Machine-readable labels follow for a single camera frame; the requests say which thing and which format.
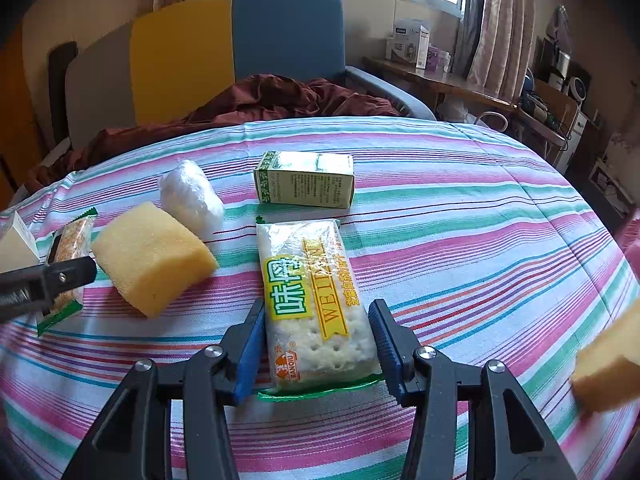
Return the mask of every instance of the green box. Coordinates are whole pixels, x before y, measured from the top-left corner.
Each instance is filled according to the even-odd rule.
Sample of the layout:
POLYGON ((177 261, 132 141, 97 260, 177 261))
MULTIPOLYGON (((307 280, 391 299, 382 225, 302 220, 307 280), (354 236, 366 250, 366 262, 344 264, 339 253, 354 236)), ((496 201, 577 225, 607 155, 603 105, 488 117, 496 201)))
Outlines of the green box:
POLYGON ((353 157, 340 153, 265 152, 254 169, 260 202, 347 208, 353 157))

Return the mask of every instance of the yellow panel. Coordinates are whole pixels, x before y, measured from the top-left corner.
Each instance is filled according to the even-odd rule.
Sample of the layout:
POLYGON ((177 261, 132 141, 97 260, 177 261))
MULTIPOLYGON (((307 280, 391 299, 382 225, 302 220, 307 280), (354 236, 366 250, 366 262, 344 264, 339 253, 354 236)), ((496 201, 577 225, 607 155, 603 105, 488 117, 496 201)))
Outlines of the yellow panel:
POLYGON ((187 0, 133 23, 136 122, 179 119, 234 83, 231 0, 187 0))

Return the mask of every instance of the plastic food wrapper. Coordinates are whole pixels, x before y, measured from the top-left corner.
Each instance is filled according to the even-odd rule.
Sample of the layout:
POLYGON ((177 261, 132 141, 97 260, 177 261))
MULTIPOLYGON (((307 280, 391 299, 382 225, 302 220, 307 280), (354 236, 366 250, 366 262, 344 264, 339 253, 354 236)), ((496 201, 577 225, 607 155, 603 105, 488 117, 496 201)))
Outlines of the plastic food wrapper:
POLYGON ((257 240, 275 383, 267 397, 377 381, 376 343, 337 221, 258 224, 257 240))
MULTIPOLYGON (((58 229, 53 236, 53 243, 47 255, 47 263, 66 262, 88 256, 91 248, 91 234, 94 230, 95 208, 81 214, 78 218, 58 229)), ((38 320, 38 336, 44 334, 51 326, 82 309, 84 286, 67 290, 59 294, 49 312, 43 312, 38 320)))
POLYGON ((225 217, 225 205, 216 195, 207 176, 192 160, 158 179, 162 209, 206 242, 220 231, 225 217))

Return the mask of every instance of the striped bed sheet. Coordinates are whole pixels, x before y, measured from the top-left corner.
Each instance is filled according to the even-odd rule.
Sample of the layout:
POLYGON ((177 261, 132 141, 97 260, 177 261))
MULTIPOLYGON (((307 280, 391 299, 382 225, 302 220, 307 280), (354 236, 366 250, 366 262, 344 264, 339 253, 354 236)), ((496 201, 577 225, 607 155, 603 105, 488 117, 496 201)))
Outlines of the striped bed sheet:
MULTIPOLYGON (((18 450, 44 479, 61 477, 83 435, 132 363, 174 362, 219 342, 262 295, 255 217, 338 217, 368 304, 449 358, 499 357, 516 375, 580 480, 606 478, 638 403, 587 416, 568 377, 576 351, 638 296, 633 272, 594 212, 532 151, 479 126, 401 118, 247 123, 168 140, 72 173, 17 209, 40 255, 52 232, 95 206, 94 237, 144 201, 158 176, 197 162, 226 205, 210 247, 220 269, 157 319, 140 317, 98 270, 84 309, 41 338, 34 319, 0 328, 0 395, 18 450), (347 212, 258 204, 252 169, 266 150, 353 155, 347 212)), ((5 222, 10 211, 0 214, 5 222)), ((258 386, 268 384, 263 363, 258 386)), ((242 479, 399 477, 414 412, 384 383, 320 399, 249 398, 228 409, 242 479)), ((459 404, 455 478, 465 477, 467 411, 459 404)), ((172 467, 186 478, 181 404, 172 411, 172 467)))

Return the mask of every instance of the gray panel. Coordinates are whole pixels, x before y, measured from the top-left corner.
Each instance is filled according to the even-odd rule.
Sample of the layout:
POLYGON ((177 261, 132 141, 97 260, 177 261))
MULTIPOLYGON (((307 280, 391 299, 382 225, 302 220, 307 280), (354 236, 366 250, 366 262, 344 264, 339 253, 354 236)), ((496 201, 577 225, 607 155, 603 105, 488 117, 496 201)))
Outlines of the gray panel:
POLYGON ((101 129, 135 126, 129 75, 132 23, 100 38, 66 70, 66 115, 74 149, 84 148, 101 129))

